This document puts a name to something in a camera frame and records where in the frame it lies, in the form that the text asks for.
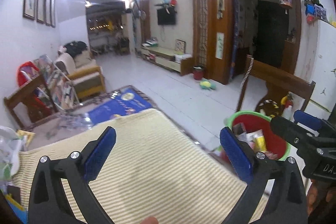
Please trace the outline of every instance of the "wooden armrest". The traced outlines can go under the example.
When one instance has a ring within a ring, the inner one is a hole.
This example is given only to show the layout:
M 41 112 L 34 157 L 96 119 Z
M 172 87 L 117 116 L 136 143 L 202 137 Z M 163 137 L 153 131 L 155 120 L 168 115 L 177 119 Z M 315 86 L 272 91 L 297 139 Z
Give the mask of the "wooden armrest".
M 85 69 L 78 70 L 73 74 L 67 75 L 70 80 L 75 80 L 86 75 L 98 72 L 101 75 L 100 66 L 93 66 Z

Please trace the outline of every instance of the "dark door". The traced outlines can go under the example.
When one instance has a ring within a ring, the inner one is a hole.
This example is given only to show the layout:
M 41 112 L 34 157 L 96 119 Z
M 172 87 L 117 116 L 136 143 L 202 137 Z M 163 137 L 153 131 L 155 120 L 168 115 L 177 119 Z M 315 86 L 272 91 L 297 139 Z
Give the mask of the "dark door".
M 280 68 L 288 25 L 289 17 L 285 8 L 274 2 L 258 1 L 256 60 Z

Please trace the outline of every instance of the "wall-mounted tv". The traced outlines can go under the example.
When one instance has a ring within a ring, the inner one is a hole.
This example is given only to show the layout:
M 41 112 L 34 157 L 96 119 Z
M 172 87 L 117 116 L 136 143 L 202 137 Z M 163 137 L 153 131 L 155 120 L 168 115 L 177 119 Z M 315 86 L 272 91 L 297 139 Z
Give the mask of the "wall-mounted tv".
M 176 11 L 174 7 L 169 7 L 168 12 L 166 8 L 157 10 L 157 24 L 158 25 L 176 25 Z

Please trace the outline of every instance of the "metal bolt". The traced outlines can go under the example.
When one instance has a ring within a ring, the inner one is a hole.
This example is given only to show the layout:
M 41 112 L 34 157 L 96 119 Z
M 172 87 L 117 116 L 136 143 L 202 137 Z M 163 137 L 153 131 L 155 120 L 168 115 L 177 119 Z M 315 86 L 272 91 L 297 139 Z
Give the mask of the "metal bolt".
M 70 155 L 70 157 L 71 157 L 72 159 L 76 159 L 76 158 L 78 158 L 78 157 L 79 157 L 79 152 L 78 152 L 78 151 L 72 152 L 71 155 Z
M 295 163 L 295 159 L 293 157 L 289 157 L 288 158 L 288 161 L 291 163 L 291 164 L 294 164 Z
M 320 155 L 323 155 L 323 150 L 321 148 L 317 148 L 316 149 L 317 153 L 319 153 Z
M 44 163 L 48 160 L 47 156 L 43 156 L 42 158 L 40 158 L 40 162 Z
M 265 158 L 265 154 L 262 153 L 262 152 L 258 152 L 257 153 L 257 158 L 260 159 L 260 160 L 263 160 Z

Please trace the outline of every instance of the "chair backrest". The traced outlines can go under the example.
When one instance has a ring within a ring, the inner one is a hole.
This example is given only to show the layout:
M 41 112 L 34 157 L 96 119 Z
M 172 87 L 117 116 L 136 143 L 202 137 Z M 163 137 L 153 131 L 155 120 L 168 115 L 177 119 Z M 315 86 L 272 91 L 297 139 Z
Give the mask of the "chair backrest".
M 4 104 L 9 110 L 10 114 L 13 116 L 15 121 L 18 123 L 20 128 L 24 128 L 23 122 L 19 119 L 18 115 L 14 112 L 14 108 L 19 104 L 23 103 L 28 108 L 28 115 L 31 122 L 37 122 L 49 115 L 51 115 L 51 110 L 46 107 L 34 94 L 34 91 L 43 86 L 45 93 L 49 97 L 52 108 L 54 112 L 58 109 L 51 97 L 50 91 L 44 81 L 43 75 L 38 75 L 29 82 L 21 86 L 16 92 L 14 92 L 10 97 L 5 97 Z
M 57 60 L 55 65 L 66 75 L 70 75 L 76 71 L 76 64 L 74 59 L 67 52 L 62 53 Z
M 245 75 L 247 75 L 247 77 L 244 78 L 245 81 L 243 80 L 242 83 L 243 85 L 241 87 L 241 94 L 238 100 L 236 111 L 240 111 L 242 107 L 246 86 L 250 75 L 266 81 L 268 93 L 263 99 L 272 99 L 272 89 L 270 89 L 270 87 L 278 87 L 280 90 L 285 90 L 286 92 L 291 92 L 301 98 L 304 98 L 305 101 L 301 107 L 302 111 L 304 111 L 307 107 L 316 84 L 314 81 L 308 83 L 299 77 L 285 72 L 284 70 L 254 60 L 250 55 L 248 55 L 246 59 Z

